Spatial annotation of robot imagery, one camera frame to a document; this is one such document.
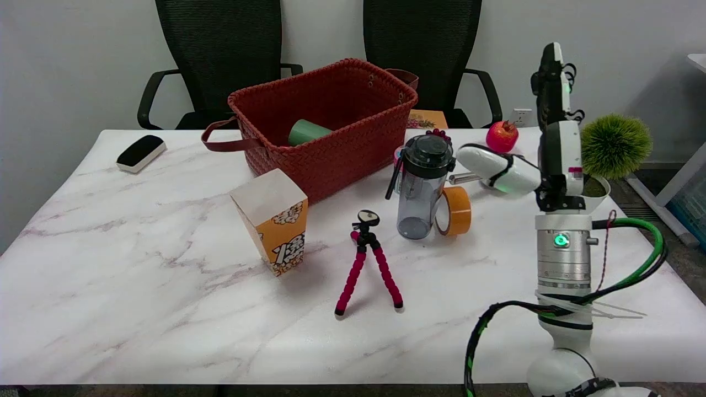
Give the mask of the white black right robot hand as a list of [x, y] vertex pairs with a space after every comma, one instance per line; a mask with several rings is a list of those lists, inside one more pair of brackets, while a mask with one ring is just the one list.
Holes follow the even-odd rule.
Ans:
[[469, 143], [459, 147], [456, 160], [486, 184], [510, 195], [533, 193], [544, 213], [580, 213], [584, 171], [579, 123], [582, 111], [572, 111], [570, 94], [576, 70], [565, 72], [560, 43], [545, 45], [538, 70], [531, 76], [541, 131], [538, 164]]

